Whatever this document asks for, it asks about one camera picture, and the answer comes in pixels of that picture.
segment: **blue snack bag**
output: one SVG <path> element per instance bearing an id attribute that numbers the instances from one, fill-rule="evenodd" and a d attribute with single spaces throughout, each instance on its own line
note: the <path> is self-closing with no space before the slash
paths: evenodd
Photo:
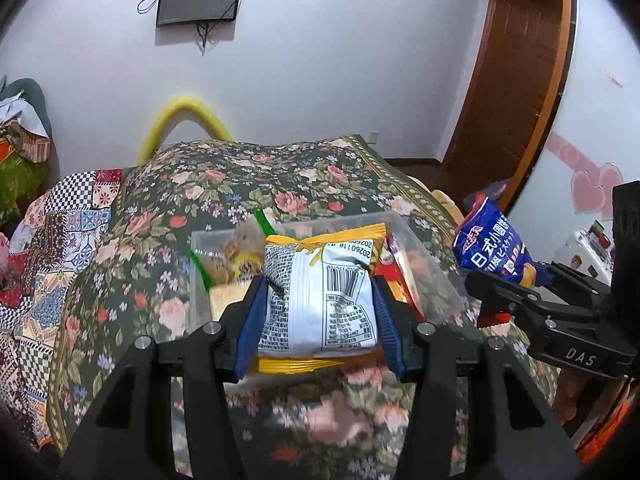
<path id="1" fill-rule="evenodd" d="M 519 283 L 524 265 L 536 267 L 536 286 L 548 283 L 546 269 L 537 266 L 505 216 L 486 195 L 476 196 L 471 213 L 456 228 L 453 253 L 463 269 L 481 269 Z"/>

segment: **silver screw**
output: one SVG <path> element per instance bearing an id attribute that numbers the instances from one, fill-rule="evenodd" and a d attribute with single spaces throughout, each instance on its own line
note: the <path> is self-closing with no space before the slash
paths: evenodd
<path id="1" fill-rule="evenodd" d="M 433 335 L 436 331 L 436 327 L 433 323 L 420 323 L 417 330 L 422 335 Z"/>
<path id="2" fill-rule="evenodd" d="M 222 325 L 217 321 L 209 321 L 202 327 L 205 334 L 214 335 L 222 330 Z"/>
<path id="3" fill-rule="evenodd" d="M 486 343 L 489 345 L 489 348 L 493 348 L 494 350 L 502 350 L 504 348 L 504 339 L 497 335 L 492 335 L 487 338 Z"/>
<path id="4" fill-rule="evenodd" d="M 139 350 L 149 348 L 149 346 L 151 345 L 151 338 L 148 335 L 142 335 L 138 339 L 136 339 L 134 345 Z"/>

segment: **yellow and white snack package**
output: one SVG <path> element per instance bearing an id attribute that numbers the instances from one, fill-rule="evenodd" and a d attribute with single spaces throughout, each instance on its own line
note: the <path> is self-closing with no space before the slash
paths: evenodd
<path id="1" fill-rule="evenodd" d="M 385 225 L 375 224 L 300 241 L 267 238 L 270 291 L 260 371 L 271 370 L 272 358 L 272 372 L 283 372 L 277 361 L 284 359 L 295 373 L 377 350 L 370 276 L 385 234 Z"/>

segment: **wooden door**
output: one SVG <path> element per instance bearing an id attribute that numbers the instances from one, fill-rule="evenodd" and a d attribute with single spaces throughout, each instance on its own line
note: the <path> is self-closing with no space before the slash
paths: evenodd
<path id="1" fill-rule="evenodd" d="M 460 191 L 511 178 L 558 53 L 562 0 L 490 0 L 481 51 L 444 166 Z"/>

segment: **yellow tube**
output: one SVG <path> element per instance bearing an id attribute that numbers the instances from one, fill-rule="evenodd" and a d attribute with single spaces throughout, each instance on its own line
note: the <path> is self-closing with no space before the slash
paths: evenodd
<path id="1" fill-rule="evenodd" d="M 235 142 L 233 136 L 225 128 L 225 125 L 222 124 L 218 116 L 213 113 L 211 108 L 197 97 L 183 95 L 172 99 L 162 108 L 160 115 L 158 115 L 154 121 L 146 136 L 145 142 L 142 144 L 142 149 L 138 155 L 139 165 L 144 164 L 154 155 L 164 140 L 163 133 L 167 123 L 175 114 L 183 110 L 190 111 L 197 115 L 207 127 L 207 133 L 212 139 Z"/>

